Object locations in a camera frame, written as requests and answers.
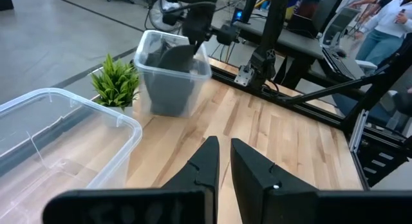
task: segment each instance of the transparent storage box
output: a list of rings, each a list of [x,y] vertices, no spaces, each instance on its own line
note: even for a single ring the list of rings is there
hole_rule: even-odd
[[[189,73],[147,65],[148,56],[166,42],[170,47],[189,44],[186,37],[154,30],[145,31],[135,54],[140,77],[141,111],[155,115],[189,117],[203,83],[212,76],[202,44],[193,57]]]
[[[63,89],[27,93],[0,106],[0,223],[42,223],[55,195],[119,188],[140,124]]]

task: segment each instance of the butcher block tabletop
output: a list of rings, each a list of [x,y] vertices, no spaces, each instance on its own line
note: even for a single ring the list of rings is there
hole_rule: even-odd
[[[211,64],[237,69],[211,59]],[[282,93],[298,92],[279,86]],[[312,105],[335,113],[319,100]],[[210,79],[199,94],[190,118],[140,112],[134,118],[143,138],[131,153],[127,187],[161,187],[196,152],[208,136],[220,143],[218,223],[241,223],[230,170],[230,139],[239,138],[283,169],[326,190],[361,190],[362,185],[342,131]]]

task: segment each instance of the white pot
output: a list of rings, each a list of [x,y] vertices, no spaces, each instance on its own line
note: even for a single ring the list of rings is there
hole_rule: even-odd
[[[113,111],[119,112],[120,114],[123,114],[125,116],[128,116],[130,118],[133,118],[133,106],[127,106],[122,110],[121,107],[107,107],[109,109],[112,109]],[[118,118],[109,116],[109,115],[104,115],[103,117],[105,125],[108,127],[118,127]]]

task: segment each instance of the plastic bin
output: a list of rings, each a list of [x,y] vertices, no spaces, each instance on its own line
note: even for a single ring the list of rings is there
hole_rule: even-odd
[[[124,187],[141,137],[136,120],[63,89],[1,105],[0,223],[42,223],[47,202],[69,189]]]
[[[159,50],[162,43],[169,46],[189,44],[186,37],[159,31],[145,31],[135,55],[136,69],[141,73],[141,111],[172,117],[189,117],[203,83],[212,76],[209,58],[202,44],[193,57],[189,73],[148,66],[150,53]]]

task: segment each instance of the artificial plant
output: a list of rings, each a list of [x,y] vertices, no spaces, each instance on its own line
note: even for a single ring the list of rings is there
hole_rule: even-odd
[[[130,64],[123,64],[120,60],[113,62],[110,54],[103,62],[103,70],[99,74],[91,74],[93,86],[100,98],[97,103],[106,107],[130,106],[135,99],[135,89],[139,85],[137,71]]]

